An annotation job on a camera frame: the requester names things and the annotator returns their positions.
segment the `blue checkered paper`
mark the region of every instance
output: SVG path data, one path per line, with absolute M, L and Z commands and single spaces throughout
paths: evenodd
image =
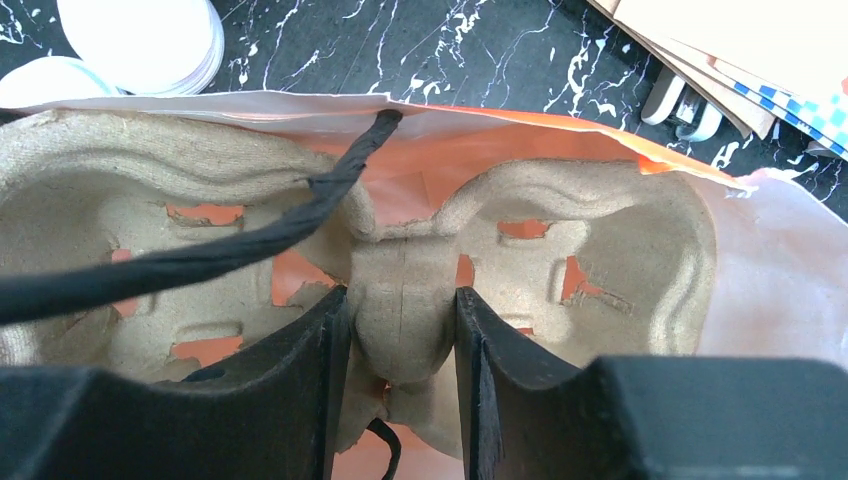
M 757 85 L 754 89 L 734 81 L 733 88 L 848 160 L 848 97 L 845 95 L 834 94 L 828 101 L 812 102 L 767 85 Z

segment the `marble countertop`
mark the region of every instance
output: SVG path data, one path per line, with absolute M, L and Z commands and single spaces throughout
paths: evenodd
M 636 133 L 732 175 L 759 167 L 797 181 L 848 218 L 848 168 L 803 153 L 778 124 L 766 141 L 726 120 L 702 143 L 678 141 L 639 112 L 661 63 L 585 0 L 212 0 L 224 63 L 206 92 L 391 92 L 396 100 L 572 115 Z M 150 35 L 172 35 L 150 25 Z M 0 0 L 0 76 L 38 57 L 76 56 L 55 0 Z

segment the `black object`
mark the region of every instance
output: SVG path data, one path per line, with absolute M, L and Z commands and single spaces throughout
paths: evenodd
M 811 360 L 601 357 L 585 371 L 457 291 L 467 479 L 845 479 L 848 374 Z
M 338 287 L 179 383 L 0 368 L 0 478 L 329 479 L 349 347 Z
M 804 360 L 602 357 L 585 371 L 457 290 L 466 478 L 848 478 L 848 374 Z M 328 479 L 344 287 L 182 382 L 0 368 L 0 478 Z M 369 425 L 392 450 L 380 420 Z

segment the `black string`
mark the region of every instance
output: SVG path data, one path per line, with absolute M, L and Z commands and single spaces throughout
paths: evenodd
M 359 179 L 369 155 L 402 115 L 377 114 L 330 172 L 308 179 L 313 198 L 258 230 L 200 245 L 71 272 L 0 278 L 0 326 L 83 312 L 141 295 L 212 280 L 284 252 L 318 229 Z
M 395 478 L 395 472 L 397 472 L 398 464 L 400 464 L 400 439 L 397 438 L 395 431 L 379 418 L 371 420 L 371 423 L 368 424 L 368 430 L 371 430 L 380 440 L 386 442 L 392 451 L 389 467 L 386 469 L 386 474 L 383 475 L 383 480 L 392 480 Z

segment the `paper stack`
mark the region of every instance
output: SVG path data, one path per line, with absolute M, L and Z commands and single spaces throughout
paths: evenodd
M 848 2 L 589 1 L 744 136 L 765 138 L 780 118 L 848 159 Z

